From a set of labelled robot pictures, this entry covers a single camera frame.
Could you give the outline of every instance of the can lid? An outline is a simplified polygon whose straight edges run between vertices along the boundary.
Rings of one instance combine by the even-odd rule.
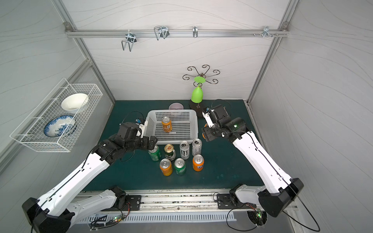
[[[193,145],[202,146],[202,141],[200,139],[196,138],[196,139],[193,140]]]
[[[157,150],[158,150],[158,146],[155,145],[155,146],[154,146],[154,149],[153,149],[153,150],[149,150],[149,152],[150,152],[150,153],[154,153],[154,152],[156,152]]]
[[[161,160],[161,163],[159,164],[159,166],[163,169],[166,169],[168,168],[169,166],[171,165],[171,161],[168,159],[168,158],[164,158]]]
[[[164,147],[164,151],[167,152],[167,153],[171,153],[173,151],[173,145],[171,144],[167,144],[165,147]]]
[[[164,117],[164,118],[162,119],[162,122],[163,122],[163,123],[169,123],[169,122],[170,122],[170,118],[169,118],[169,117]]]
[[[189,143],[187,141],[182,141],[182,142],[180,142],[180,147],[181,148],[187,148],[187,147],[189,147]]]
[[[202,157],[201,155],[195,155],[195,156],[193,157],[193,160],[194,160],[194,162],[195,162],[196,164],[201,164],[201,163],[203,163],[203,157]]]
[[[175,160],[175,167],[182,168],[185,165],[185,161],[182,158]]]

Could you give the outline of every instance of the dark green table surface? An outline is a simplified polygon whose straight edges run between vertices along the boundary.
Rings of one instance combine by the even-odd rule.
[[[204,100],[202,103],[210,106],[213,100]],[[243,118],[248,128],[254,131],[250,117],[243,100],[216,100],[214,106],[226,106],[232,119]],[[189,108],[188,100],[141,100],[116,101],[113,111],[107,121],[101,140],[107,139],[118,132],[119,124],[131,111],[140,111],[146,118],[151,110],[168,109],[171,103],[183,104],[184,109]],[[140,116],[131,113],[126,122],[133,122]],[[134,189],[212,189],[233,188],[239,183],[246,185],[264,185],[258,173],[251,166],[245,156],[226,139],[217,138],[206,142],[202,137],[201,129],[206,124],[204,118],[198,119],[198,138],[202,140],[202,156],[205,159],[203,170],[196,172],[192,167],[192,155],[186,160],[186,173],[183,176],[176,174],[175,170],[170,176],[164,176],[159,168],[159,161],[152,161],[148,151],[136,150],[135,155],[127,162],[116,161],[105,171],[95,177],[86,187],[85,191],[100,191],[117,185],[123,190]],[[180,158],[179,145],[174,145],[177,158]],[[164,145],[160,145],[162,158],[164,158]],[[123,160],[128,159],[132,153],[127,153]]]

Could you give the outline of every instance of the monster energy can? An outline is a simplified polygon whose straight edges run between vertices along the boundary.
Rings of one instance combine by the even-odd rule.
[[[193,142],[192,142],[192,155],[193,155],[193,157],[196,154],[201,154],[201,150],[202,150],[202,141],[199,140],[198,138],[194,139]]]
[[[182,176],[185,174],[185,161],[182,158],[178,158],[175,160],[175,171],[176,174]]]
[[[180,155],[183,160],[189,159],[189,144],[187,141],[180,143]]]
[[[164,155],[166,156],[166,158],[168,158],[170,161],[173,161],[176,159],[176,152],[173,148],[173,145],[171,144],[167,144],[165,147],[164,147]]]
[[[148,152],[149,152],[151,160],[153,161],[158,161],[162,157],[159,147],[157,145],[154,146],[153,150],[149,150]]]

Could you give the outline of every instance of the blue and white plate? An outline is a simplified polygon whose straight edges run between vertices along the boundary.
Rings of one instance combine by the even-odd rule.
[[[65,136],[72,134],[76,129],[75,119],[71,115],[62,115],[48,122],[44,127],[44,134],[51,138],[60,137],[66,128]]]

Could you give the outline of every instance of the metal hook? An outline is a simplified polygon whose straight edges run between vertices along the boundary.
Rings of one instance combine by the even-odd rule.
[[[197,27],[197,26],[194,26],[194,27],[193,27],[193,37],[194,37],[194,38],[197,38],[197,37],[198,37],[198,27]]]
[[[219,71],[219,70],[213,70],[213,72],[216,73],[216,74],[214,74],[214,75],[210,75],[210,76],[206,76],[206,73],[210,70],[210,66],[209,66],[209,65],[203,65],[203,66],[202,66],[202,68],[207,68],[207,67],[208,67],[208,69],[207,69],[207,71],[206,71],[205,73],[199,73],[198,70],[197,70],[197,68],[194,67],[194,66],[189,66],[189,67],[187,68],[187,70],[192,71],[193,68],[194,68],[194,69],[197,71],[197,74],[198,74],[199,76],[203,77],[203,78],[208,78],[208,77],[212,77],[212,76],[215,76],[215,75],[220,74],[220,71]],[[184,80],[189,80],[190,77],[194,78],[194,76],[192,76],[192,75],[188,75],[188,74],[183,75],[183,79],[184,79]],[[209,82],[209,81],[207,81],[207,80],[206,80],[206,82],[208,82],[208,83],[210,83],[210,84],[217,84],[219,81],[218,81],[217,79],[213,79],[212,82]],[[198,86],[202,86],[202,83],[196,83],[196,82],[194,82],[193,85],[194,85],[195,87],[198,87]]]
[[[208,83],[210,83],[210,84],[217,84],[217,83],[219,82],[217,79],[213,79],[212,81],[213,81],[213,82],[209,82],[209,81],[206,80],[206,82],[208,82]]]
[[[125,37],[126,37],[126,40],[122,41],[123,51],[126,48],[126,45],[128,44],[129,51],[131,52],[132,48],[134,46],[134,43],[137,41],[136,36],[134,34],[130,33],[129,30],[128,30],[128,33],[125,35]]]
[[[197,83],[197,86],[195,85],[196,83],[197,83],[197,82],[194,82],[194,83],[193,83],[193,85],[194,85],[195,87],[202,87],[202,83],[200,83],[200,82]]]
[[[261,36],[262,37],[273,37],[272,34],[269,34],[269,27],[268,26],[265,26],[264,29],[263,29],[263,33],[261,33]]]
[[[219,70],[213,70],[212,72],[214,72],[214,73],[217,73],[217,72],[219,72],[219,73],[217,73],[216,75],[220,74],[220,71],[219,71]]]
[[[190,77],[187,77],[187,76],[190,76],[190,75],[183,75],[183,79],[184,79],[184,80],[189,80]]]
[[[154,33],[156,35],[157,40],[159,40],[161,35],[162,35],[163,39],[165,39],[170,34],[168,32],[168,27],[166,27],[166,26],[156,26],[156,27],[154,27]]]
[[[187,70],[192,71],[193,70],[192,67],[195,68],[194,66],[190,66],[190,67],[187,68]]]
[[[205,73],[208,72],[208,70],[210,69],[210,66],[209,66],[209,65],[203,65],[203,66],[202,66],[202,68],[206,68],[207,66],[208,66],[209,68],[207,69],[207,71],[206,71]]]

